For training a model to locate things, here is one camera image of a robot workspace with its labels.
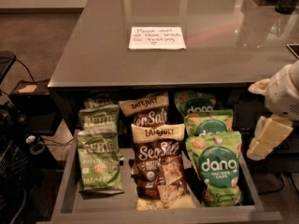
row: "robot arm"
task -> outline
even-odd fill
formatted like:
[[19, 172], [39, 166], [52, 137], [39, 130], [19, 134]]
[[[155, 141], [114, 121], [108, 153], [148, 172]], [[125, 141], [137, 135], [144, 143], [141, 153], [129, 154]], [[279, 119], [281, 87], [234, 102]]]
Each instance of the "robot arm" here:
[[264, 95], [265, 106], [273, 112], [270, 118], [260, 117], [249, 145], [248, 158], [259, 161], [290, 135], [292, 122], [299, 120], [299, 61], [253, 84], [249, 91]]

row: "electrical cord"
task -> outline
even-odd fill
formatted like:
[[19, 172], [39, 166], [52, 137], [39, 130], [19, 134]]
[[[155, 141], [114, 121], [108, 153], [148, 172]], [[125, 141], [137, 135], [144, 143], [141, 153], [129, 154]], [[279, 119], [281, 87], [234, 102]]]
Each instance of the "electrical cord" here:
[[6, 92], [4, 92], [4, 91], [1, 91], [1, 89], [0, 89], [0, 96], [1, 96], [2, 94], [4, 94], [4, 95], [8, 96], [8, 94], [7, 94]]
[[67, 141], [66, 143], [59, 143], [59, 142], [56, 142], [54, 140], [50, 140], [50, 139], [46, 139], [46, 138], [43, 138], [43, 140], [53, 143], [53, 144], [45, 144], [46, 146], [59, 146], [59, 147], [63, 147], [63, 146], [69, 146], [69, 145], [71, 145], [70, 143], [73, 141], [73, 138], [70, 139], [69, 141]]
[[279, 189], [273, 189], [273, 190], [268, 190], [268, 191], [260, 191], [258, 194], [259, 195], [265, 195], [265, 194], [270, 194], [270, 193], [276, 193], [284, 189], [284, 181], [282, 177], [282, 173], [275, 173], [275, 175], [279, 178], [281, 181], [281, 187]]
[[297, 188], [297, 186], [293, 180], [292, 172], [287, 172], [287, 173], [285, 173], [285, 175], [291, 180], [293, 187], [295, 188], [297, 194], [299, 195], [299, 189]]
[[34, 79], [34, 77], [33, 77], [32, 74], [31, 74], [29, 68], [28, 68], [23, 62], [21, 62], [20, 60], [18, 60], [18, 59], [14, 59], [14, 58], [11, 58], [11, 57], [0, 57], [0, 59], [5, 59], [5, 60], [9, 60], [10, 62], [11, 62], [11, 61], [15, 61], [15, 62], [20, 63], [20, 64], [27, 70], [27, 72], [28, 72], [30, 78], [32, 79], [32, 81], [33, 81], [33, 82], [36, 82], [35, 79]]

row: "paper note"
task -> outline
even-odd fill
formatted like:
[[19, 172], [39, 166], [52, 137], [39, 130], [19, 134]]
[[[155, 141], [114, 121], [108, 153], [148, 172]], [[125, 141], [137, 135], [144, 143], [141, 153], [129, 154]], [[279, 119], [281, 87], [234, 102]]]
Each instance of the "paper note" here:
[[31, 93], [34, 92], [37, 88], [37, 85], [26, 85], [24, 88], [19, 89], [19, 93]]
[[186, 49], [180, 27], [132, 27], [129, 49]]

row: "drawer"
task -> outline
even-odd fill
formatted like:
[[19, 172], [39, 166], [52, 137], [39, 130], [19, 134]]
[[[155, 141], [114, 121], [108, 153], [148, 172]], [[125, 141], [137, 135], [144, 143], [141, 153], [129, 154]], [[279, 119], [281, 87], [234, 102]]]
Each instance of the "drawer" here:
[[[240, 156], [239, 187], [244, 192], [242, 206], [201, 207], [191, 191], [196, 203], [195, 209], [171, 209], [137, 211], [136, 184], [131, 178], [130, 163], [134, 159], [131, 148], [121, 148], [124, 162], [121, 166], [121, 178], [124, 193], [113, 196], [103, 194], [79, 193], [79, 162], [77, 152], [77, 133], [70, 148], [64, 169], [51, 223], [230, 223], [281, 220], [279, 212], [267, 212], [263, 209], [249, 169], [243, 156]], [[185, 169], [191, 163], [185, 159]]]

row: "snack bag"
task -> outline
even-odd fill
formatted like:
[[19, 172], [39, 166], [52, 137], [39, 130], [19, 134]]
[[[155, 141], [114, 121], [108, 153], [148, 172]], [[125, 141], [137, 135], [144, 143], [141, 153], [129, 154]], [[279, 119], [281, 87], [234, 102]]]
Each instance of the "snack bag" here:
[[81, 109], [78, 112], [83, 130], [109, 128], [117, 129], [120, 107], [118, 105], [104, 105], [99, 108]]
[[189, 137], [230, 132], [233, 125], [233, 110], [191, 113], [184, 118], [184, 122]]
[[233, 206], [241, 203], [238, 159], [241, 152], [239, 132], [211, 133], [186, 140], [192, 165], [206, 184], [202, 205]]
[[175, 104], [182, 117], [194, 112], [209, 112], [214, 109], [216, 98], [213, 94], [194, 90], [175, 92]]
[[138, 169], [137, 210], [195, 208], [181, 154], [184, 130], [184, 124], [156, 128], [132, 124]]
[[116, 105], [118, 97], [115, 93], [91, 92], [83, 99], [85, 108], [99, 108], [105, 105]]
[[122, 193], [120, 150], [115, 130], [87, 130], [78, 133], [80, 191]]
[[132, 117], [132, 123], [141, 127], [157, 127], [168, 121], [168, 92], [151, 93], [137, 100], [119, 101], [121, 111]]

